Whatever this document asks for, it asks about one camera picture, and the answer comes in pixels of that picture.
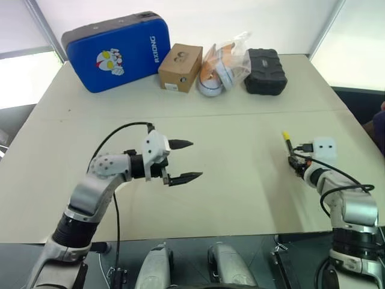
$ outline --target plastic bag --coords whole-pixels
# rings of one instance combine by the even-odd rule
[[[245,45],[250,33],[243,32],[233,40],[214,44],[203,59],[198,89],[206,96],[217,96],[243,81],[251,72],[251,61]]]

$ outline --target blue case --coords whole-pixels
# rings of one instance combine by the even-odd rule
[[[91,92],[158,73],[170,51],[167,24],[151,11],[79,27],[61,42]]]

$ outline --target white table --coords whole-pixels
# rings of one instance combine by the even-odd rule
[[[306,57],[282,55],[288,84],[280,96],[249,95],[239,85],[216,98],[161,90],[153,75],[91,94],[66,63],[0,163],[0,242],[37,243],[53,232],[88,160],[103,138],[147,120],[194,146],[173,151],[172,175],[203,171],[177,187],[134,180],[117,192],[122,240],[275,234],[330,229],[319,196],[287,164],[281,132],[294,145],[335,138],[337,165],[376,186],[385,225],[385,162],[364,130]],[[146,132],[129,128],[103,151],[140,149]],[[94,241],[116,238],[113,205]]]

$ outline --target cartoon character print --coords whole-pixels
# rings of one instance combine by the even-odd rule
[[[123,75],[125,70],[122,67],[123,59],[119,49],[111,48],[109,51],[102,51],[96,57],[96,66],[104,71],[111,71],[113,75]]]

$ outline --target brown box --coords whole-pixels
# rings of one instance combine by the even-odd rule
[[[201,46],[174,44],[158,69],[161,87],[188,92],[202,65]]]

